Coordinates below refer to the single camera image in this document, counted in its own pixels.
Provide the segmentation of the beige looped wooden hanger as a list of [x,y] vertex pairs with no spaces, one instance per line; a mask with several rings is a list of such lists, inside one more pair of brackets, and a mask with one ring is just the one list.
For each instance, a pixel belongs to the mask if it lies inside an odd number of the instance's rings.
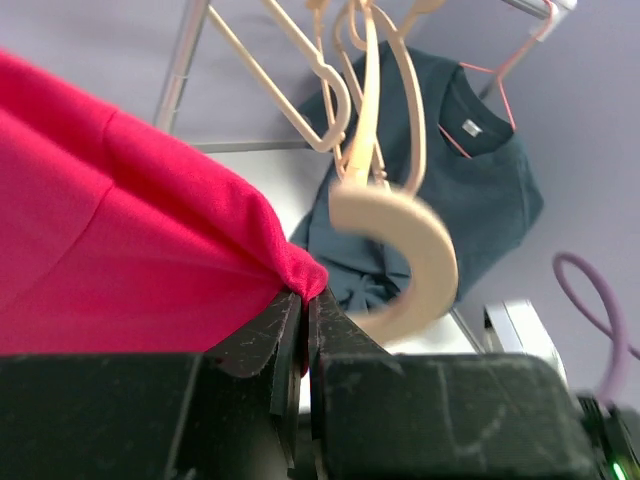
[[[359,1],[348,2],[339,13],[333,26],[334,49],[343,63],[346,85],[357,111],[360,111],[362,107],[363,92],[344,49],[341,32],[342,25],[348,22],[353,45],[362,51],[367,48],[367,43],[358,36],[355,27],[355,11],[360,8],[360,5]],[[386,32],[387,40],[400,70],[405,89],[411,133],[411,169],[402,190],[411,196],[416,194],[424,179],[427,168],[427,140],[421,88],[413,61],[405,45],[405,36],[411,30],[418,16],[430,14],[442,5],[441,1],[414,2],[404,22],[399,27],[379,7],[375,5],[371,7],[373,21],[381,25]]]

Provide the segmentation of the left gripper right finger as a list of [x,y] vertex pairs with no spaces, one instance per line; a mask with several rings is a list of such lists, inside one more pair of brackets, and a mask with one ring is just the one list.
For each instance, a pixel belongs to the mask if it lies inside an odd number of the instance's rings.
[[309,305],[321,479],[594,479],[575,404],[521,354],[392,355],[330,292]]

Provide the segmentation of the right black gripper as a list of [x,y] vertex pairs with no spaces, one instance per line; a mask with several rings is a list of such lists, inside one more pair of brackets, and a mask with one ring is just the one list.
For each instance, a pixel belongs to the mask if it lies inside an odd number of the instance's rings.
[[581,423],[590,439],[600,479],[639,480],[639,412],[601,406],[579,395]]

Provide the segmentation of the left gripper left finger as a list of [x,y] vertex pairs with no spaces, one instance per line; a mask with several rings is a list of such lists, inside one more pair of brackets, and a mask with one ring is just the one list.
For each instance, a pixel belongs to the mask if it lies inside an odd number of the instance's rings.
[[204,353],[1,360],[5,479],[283,479],[294,462],[300,298]]

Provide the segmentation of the red t shirt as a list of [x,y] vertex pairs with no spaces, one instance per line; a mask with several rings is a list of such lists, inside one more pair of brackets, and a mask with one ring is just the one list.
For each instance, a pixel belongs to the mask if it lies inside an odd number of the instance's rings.
[[204,154],[1,56],[1,350],[203,352],[326,270]]

